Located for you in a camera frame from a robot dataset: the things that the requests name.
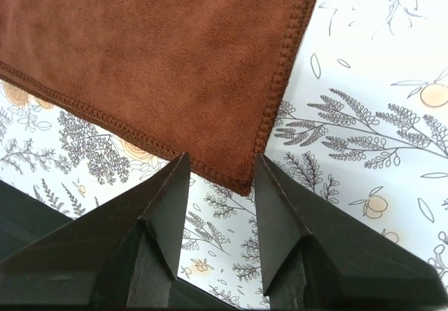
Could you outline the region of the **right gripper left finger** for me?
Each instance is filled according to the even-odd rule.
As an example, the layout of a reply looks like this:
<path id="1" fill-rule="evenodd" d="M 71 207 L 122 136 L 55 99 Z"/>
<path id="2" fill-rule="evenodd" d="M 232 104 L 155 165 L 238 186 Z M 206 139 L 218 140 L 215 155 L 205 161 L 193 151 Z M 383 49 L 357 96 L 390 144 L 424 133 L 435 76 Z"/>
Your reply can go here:
<path id="1" fill-rule="evenodd" d="M 7 307 L 166 308 L 189 193 L 183 153 L 149 180 L 1 263 Z"/>

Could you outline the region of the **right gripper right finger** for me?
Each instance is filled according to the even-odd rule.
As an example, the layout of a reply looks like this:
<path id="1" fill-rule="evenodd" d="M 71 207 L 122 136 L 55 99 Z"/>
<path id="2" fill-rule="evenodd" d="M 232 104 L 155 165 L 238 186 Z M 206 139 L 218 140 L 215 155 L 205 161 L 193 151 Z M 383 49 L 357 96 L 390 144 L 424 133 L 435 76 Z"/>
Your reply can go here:
<path id="1" fill-rule="evenodd" d="M 436 310 L 441 281 L 419 257 L 258 155 L 262 292 L 272 310 Z"/>

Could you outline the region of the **brown towel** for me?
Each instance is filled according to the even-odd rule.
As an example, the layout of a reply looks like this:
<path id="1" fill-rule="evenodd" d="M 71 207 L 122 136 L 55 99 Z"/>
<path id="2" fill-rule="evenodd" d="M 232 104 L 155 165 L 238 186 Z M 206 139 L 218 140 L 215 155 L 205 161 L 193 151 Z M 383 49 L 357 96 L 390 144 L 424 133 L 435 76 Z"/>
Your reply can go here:
<path id="1" fill-rule="evenodd" d="M 1 0 L 1 77 L 246 195 L 316 0 Z"/>

